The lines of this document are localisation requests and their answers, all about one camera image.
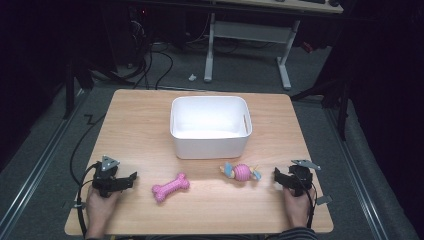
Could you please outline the desk with white metal frame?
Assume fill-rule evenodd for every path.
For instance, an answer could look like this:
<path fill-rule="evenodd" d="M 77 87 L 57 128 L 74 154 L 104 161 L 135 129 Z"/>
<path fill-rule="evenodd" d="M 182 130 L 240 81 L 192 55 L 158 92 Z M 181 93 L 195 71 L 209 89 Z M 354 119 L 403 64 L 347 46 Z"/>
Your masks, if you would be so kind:
<path fill-rule="evenodd" d="M 270 10 L 287 10 L 289 13 L 342 14 L 344 9 L 337 0 L 211 0 L 211 5 L 218 7 L 223 4 L 236 4 L 247 7 L 264 7 Z M 216 20 L 215 14 L 209 15 L 208 52 L 205 62 L 204 81 L 213 79 L 214 40 L 227 38 L 266 43 L 283 44 L 282 55 L 276 58 L 282 86 L 291 89 L 287 73 L 286 61 L 295 40 L 300 19 L 295 18 L 289 26 L 266 25 L 260 23 L 243 23 L 235 20 Z"/>

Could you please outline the pink bone toy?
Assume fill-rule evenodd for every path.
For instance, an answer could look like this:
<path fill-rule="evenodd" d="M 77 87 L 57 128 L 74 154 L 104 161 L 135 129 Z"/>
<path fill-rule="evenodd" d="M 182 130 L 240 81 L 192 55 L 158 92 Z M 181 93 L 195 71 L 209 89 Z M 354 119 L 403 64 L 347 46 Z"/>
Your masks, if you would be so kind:
<path fill-rule="evenodd" d="M 178 173 L 176 178 L 164 185 L 153 185 L 151 191 L 157 203 L 162 203 L 169 194 L 186 190 L 190 187 L 190 182 L 186 178 L 185 173 Z"/>

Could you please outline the metal floor rail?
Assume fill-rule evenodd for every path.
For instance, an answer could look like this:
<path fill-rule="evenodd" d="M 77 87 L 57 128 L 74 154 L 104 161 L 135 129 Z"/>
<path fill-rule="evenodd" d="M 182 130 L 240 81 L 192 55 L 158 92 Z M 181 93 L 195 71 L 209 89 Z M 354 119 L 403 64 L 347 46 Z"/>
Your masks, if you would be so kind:
<path fill-rule="evenodd" d="M 74 96 L 75 106 L 68 115 L 61 113 L 65 110 L 66 96 L 59 94 L 0 173 L 0 240 L 5 240 L 13 230 L 50 165 L 75 112 L 89 94 L 88 90 L 79 90 Z"/>
<path fill-rule="evenodd" d="M 332 110 L 325 110 L 324 113 L 331 125 L 332 132 L 337 139 L 339 148 L 342 151 L 343 159 L 351 179 L 351 185 L 354 188 L 362 212 L 370 227 L 374 240 L 389 240 L 386 229 L 383 226 L 374 201 L 371 199 L 365 183 L 360 176 L 348 144 L 345 140 L 342 139 L 340 133 L 338 132 L 336 114 Z"/>

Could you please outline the black metal stand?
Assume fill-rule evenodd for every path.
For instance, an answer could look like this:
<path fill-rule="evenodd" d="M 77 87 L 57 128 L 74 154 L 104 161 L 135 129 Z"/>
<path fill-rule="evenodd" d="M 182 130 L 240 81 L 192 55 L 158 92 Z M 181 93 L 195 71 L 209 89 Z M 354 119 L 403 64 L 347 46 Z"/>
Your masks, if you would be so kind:
<path fill-rule="evenodd" d="M 308 96 L 322 95 L 321 105 L 323 108 L 337 108 L 338 117 L 336 129 L 342 141 L 346 140 L 345 128 L 348 117 L 348 101 L 352 80 L 350 78 L 338 78 L 319 83 L 303 92 L 290 97 L 292 101 L 298 101 Z"/>
<path fill-rule="evenodd" d="M 65 80 L 65 119 L 69 119 L 76 109 L 75 82 L 78 82 L 83 90 L 91 90 L 94 87 L 92 72 L 96 71 L 110 80 L 119 81 L 120 78 L 105 68 L 94 64 L 85 58 L 71 58 L 66 65 Z"/>

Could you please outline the dark computer tower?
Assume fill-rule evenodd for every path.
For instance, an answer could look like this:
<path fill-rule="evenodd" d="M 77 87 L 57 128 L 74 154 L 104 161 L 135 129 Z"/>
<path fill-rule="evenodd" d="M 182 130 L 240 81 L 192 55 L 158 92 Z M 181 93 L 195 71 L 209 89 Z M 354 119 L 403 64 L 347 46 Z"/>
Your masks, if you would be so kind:
<path fill-rule="evenodd" d="M 130 32 L 135 48 L 134 64 L 140 66 L 150 43 L 150 26 L 146 8 L 130 6 L 128 8 Z"/>

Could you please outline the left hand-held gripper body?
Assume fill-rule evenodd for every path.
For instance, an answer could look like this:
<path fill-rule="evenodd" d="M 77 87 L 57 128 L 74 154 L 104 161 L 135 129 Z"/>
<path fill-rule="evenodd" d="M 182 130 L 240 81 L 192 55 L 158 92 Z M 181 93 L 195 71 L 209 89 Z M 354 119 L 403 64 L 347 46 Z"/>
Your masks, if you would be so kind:
<path fill-rule="evenodd" d="M 114 186 L 122 182 L 115 177 L 119 164 L 118 160 L 106 155 L 103 155 L 102 160 L 96 163 L 92 186 L 99 191 L 101 197 L 108 198 L 111 192 L 115 192 Z"/>

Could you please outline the white plastic bin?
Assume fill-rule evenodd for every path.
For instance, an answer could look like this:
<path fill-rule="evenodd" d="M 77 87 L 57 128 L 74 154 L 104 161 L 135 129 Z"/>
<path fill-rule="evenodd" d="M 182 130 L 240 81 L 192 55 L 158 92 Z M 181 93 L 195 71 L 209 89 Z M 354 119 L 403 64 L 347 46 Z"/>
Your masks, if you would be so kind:
<path fill-rule="evenodd" d="M 237 158 L 252 134 L 248 105 L 238 96 L 178 97 L 170 133 L 180 159 Z"/>

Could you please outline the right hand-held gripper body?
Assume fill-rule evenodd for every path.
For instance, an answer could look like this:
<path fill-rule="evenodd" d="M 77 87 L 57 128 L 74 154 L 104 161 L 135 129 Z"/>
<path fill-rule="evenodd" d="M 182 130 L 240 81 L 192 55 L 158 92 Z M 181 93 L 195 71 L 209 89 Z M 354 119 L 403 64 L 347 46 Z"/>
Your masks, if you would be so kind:
<path fill-rule="evenodd" d="M 289 167 L 289 188 L 295 191 L 295 196 L 301 196 L 312 187 L 313 173 L 311 170 L 320 171 L 321 167 L 310 160 L 293 160 Z"/>

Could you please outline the pink ball toy blue ends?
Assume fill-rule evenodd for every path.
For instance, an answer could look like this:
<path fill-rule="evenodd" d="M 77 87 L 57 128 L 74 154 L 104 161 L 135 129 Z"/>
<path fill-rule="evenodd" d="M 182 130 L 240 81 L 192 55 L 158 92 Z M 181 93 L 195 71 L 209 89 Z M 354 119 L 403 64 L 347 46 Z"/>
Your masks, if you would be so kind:
<path fill-rule="evenodd" d="M 249 181 L 251 179 L 259 181 L 261 179 L 260 172 L 255 168 L 246 164 L 232 165 L 226 162 L 220 167 L 220 171 L 230 179 L 235 179 L 240 182 Z"/>

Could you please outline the person's left hand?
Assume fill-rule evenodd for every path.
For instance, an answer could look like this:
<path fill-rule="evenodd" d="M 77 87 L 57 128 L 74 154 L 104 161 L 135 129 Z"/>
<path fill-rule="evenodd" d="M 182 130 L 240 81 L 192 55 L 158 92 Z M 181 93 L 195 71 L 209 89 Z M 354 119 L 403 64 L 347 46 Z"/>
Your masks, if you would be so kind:
<path fill-rule="evenodd" d="M 88 215 L 87 234 L 89 236 L 94 237 L 104 234 L 120 196 L 120 192 L 113 192 L 109 197 L 104 198 L 97 189 L 93 187 L 89 188 L 86 199 Z"/>

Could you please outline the person's right hand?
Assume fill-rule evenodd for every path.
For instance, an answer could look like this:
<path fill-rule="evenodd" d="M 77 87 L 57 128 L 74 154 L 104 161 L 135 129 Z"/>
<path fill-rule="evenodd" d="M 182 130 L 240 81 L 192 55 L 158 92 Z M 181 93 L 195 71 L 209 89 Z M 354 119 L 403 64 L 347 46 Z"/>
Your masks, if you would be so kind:
<path fill-rule="evenodd" d="M 310 215 L 310 200 L 315 194 L 314 189 L 309 194 L 303 193 L 295 197 L 289 188 L 283 189 L 284 206 L 289 225 L 292 228 L 306 227 Z"/>

